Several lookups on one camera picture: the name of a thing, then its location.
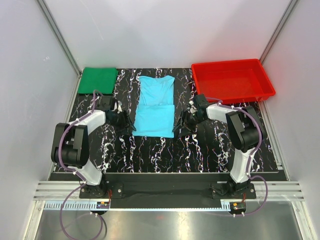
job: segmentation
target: white wall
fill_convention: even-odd
[[[81,68],[260,58],[289,0],[45,0]]]
[[[0,233],[22,239],[77,77],[35,0],[0,1]]]
[[[292,180],[320,236],[320,1],[300,1],[264,67],[276,90],[267,108]]]

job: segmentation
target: cable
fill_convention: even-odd
[[[261,132],[261,129],[260,129],[260,127],[259,127],[259,124],[258,124],[258,122],[254,119],[253,116],[251,116],[251,115],[250,115],[249,113],[247,113],[246,111],[242,110],[241,107],[234,107],[234,106],[223,105],[223,104],[222,104],[223,101],[222,101],[221,99],[214,98],[214,97],[206,97],[206,99],[217,101],[218,106],[220,106],[220,107],[222,107],[222,108],[231,109],[231,110],[236,109],[236,110],[240,111],[241,113],[243,113],[244,115],[246,115],[248,118],[250,118],[250,120],[253,122],[253,125],[259,130],[259,131],[258,131],[258,135],[259,135],[258,144],[257,144],[257,146],[251,151],[251,153],[250,153],[250,155],[249,155],[249,158],[248,158],[248,162],[246,163],[246,167],[245,167],[245,174],[248,176],[248,178],[249,178],[250,180],[253,180],[253,179],[257,179],[257,178],[258,178],[258,179],[261,179],[261,180],[264,182],[264,185],[265,185],[265,197],[264,197],[264,200],[263,200],[263,203],[261,204],[261,206],[258,207],[258,208],[257,208],[256,210],[254,210],[253,212],[249,212],[249,213],[246,213],[246,214],[245,214],[245,215],[248,215],[248,216],[253,215],[253,214],[259,212],[259,211],[262,209],[262,207],[266,204],[267,198],[268,198],[268,192],[269,192],[267,181],[266,181],[262,176],[260,176],[260,175],[256,175],[256,176],[252,176],[252,177],[250,176],[250,170],[251,170],[251,169],[250,169],[250,168],[251,168],[250,162],[251,162],[251,159],[255,156],[256,151],[260,148],[261,143],[262,143],[262,132]]]
[[[64,225],[64,229],[69,228],[70,226],[72,226],[73,224],[75,224],[79,219],[82,219],[83,217],[88,216],[88,215],[92,215],[92,214],[90,214],[90,212],[87,212],[87,213],[84,213],[84,214],[78,216],[78,217],[75,218],[72,222],[68,223],[67,225]],[[55,233],[62,232],[61,227],[60,227],[59,229],[55,229],[55,227],[54,227],[53,224],[52,224],[52,220],[50,220],[49,217],[48,217],[48,226],[49,226],[49,228],[51,229],[52,232],[55,232]]]
[[[80,117],[79,119],[76,119],[75,121],[73,121],[63,132],[62,136],[61,136],[61,139],[60,139],[60,142],[59,142],[59,147],[58,147],[58,159],[59,159],[59,164],[60,166],[66,170],[66,171],[69,171],[69,172],[72,172],[74,175],[77,175],[82,181],[83,181],[83,184],[78,186],[76,189],[74,189],[72,192],[69,193],[69,195],[64,199],[62,205],[61,205],[61,208],[60,208],[60,211],[59,211],[59,222],[60,222],[60,226],[61,226],[61,229],[63,231],[63,233],[71,240],[77,240],[76,238],[73,238],[72,236],[70,236],[67,231],[66,231],[66,228],[64,227],[63,225],[63,221],[62,221],[62,211],[63,211],[63,208],[68,200],[68,198],[73,194],[75,193],[77,190],[81,189],[82,187],[84,187],[87,183],[87,179],[80,173],[78,172],[76,169],[72,169],[72,168],[69,168],[67,167],[66,165],[64,165],[63,163],[63,160],[62,160],[62,145],[64,143],[64,140],[65,140],[65,137],[67,135],[67,133],[69,132],[69,130],[74,126],[76,125],[77,123],[81,122],[82,120],[86,119],[87,117],[89,117],[90,115],[92,115],[94,113],[94,110],[95,110],[95,107],[96,107],[96,93],[99,93],[101,96],[103,96],[103,94],[97,90],[94,90],[93,91],[93,103],[92,103],[92,108],[91,108],[91,111],[88,112],[87,114],[85,114],[84,116]],[[98,215],[97,213],[95,214],[96,217],[99,217],[100,221],[101,221],[101,227],[100,227],[100,230],[98,232],[98,234],[94,237],[94,238],[91,238],[91,240],[96,240],[101,232],[102,232],[102,229],[103,229],[103,225],[104,225],[104,219]]]
[[[227,194],[227,192],[222,193],[221,190],[215,189],[215,188],[213,188],[213,187],[210,187],[210,189],[213,190],[213,191],[215,191],[215,193],[218,194],[218,195],[221,196],[221,197]]]
[[[242,203],[244,203],[245,201],[246,201],[246,193],[243,194]]]

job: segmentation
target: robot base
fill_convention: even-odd
[[[221,190],[225,185],[226,185],[226,183],[212,183],[211,184],[213,199],[217,199],[217,200],[220,200],[220,199],[242,200],[242,199],[244,199],[244,194],[245,194],[246,199],[256,199],[257,198],[255,186],[253,185],[253,183],[249,183],[248,187],[243,188],[243,189],[236,191],[234,193],[227,192],[227,193],[221,194],[221,192],[219,192],[219,190]]]
[[[81,188],[80,199],[121,199],[123,194],[124,185],[121,182],[108,182],[105,175],[99,185],[85,185]]]

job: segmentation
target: light blue t-shirt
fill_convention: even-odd
[[[134,136],[173,138],[175,121],[172,76],[140,76],[140,99],[135,112]]]

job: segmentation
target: white robotic arm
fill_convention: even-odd
[[[212,104],[206,108],[206,114],[210,120],[218,120],[227,124],[227,114],[231,112],[236,112],[237,109],[227,109],[219,106],[219,104]],[[254,158],[250,157],[255,147],[248,149],[246,152],[243,152],[239,149],[235,149],[233,167],[230,171],[230,176],[234,180],[235,183],[243,183],[249,180],[248,175],[246,174],[246,168],[248,161],[250,161],[249,166],[250,169],[252,167],[252,163]]]
[[[104,175],[89,160],[89,135],[105,123],[114,127],[116,132],[129,134],[136,130],[126,111],[122,111],[121,103],[111,96],[102,96],[96,105],[96,110],[82,120],[77,120],[63,139],[61,158],[65,166],[74,169],[86,179],[86,185],[96,191],[95,195],[106,192]],[[55,127],[51,160],[59,161],[59,143],[65,130],[74,121],[59,123]]]
[[[252,120],[243,111],[248,113],[259,126],[257,129]],[[196,95],[190,101],[187,110],[184,110],[173,131],[179,130],[179,136],[186,136],[196,132],[197,124],[206,120],[218,120],[228,126],[229,138],[235,147],[233,166],[230,171],[231,180],[225,186],[224,191],[233,193],[248,188],[250,178],[247,171],[250,171],[254,149],[259,143],[259,131],[262,139],[267,134],[261,125],[259,117],[252,106],[232,109],[220,106],[220,103],[210,104],[203,94]]]

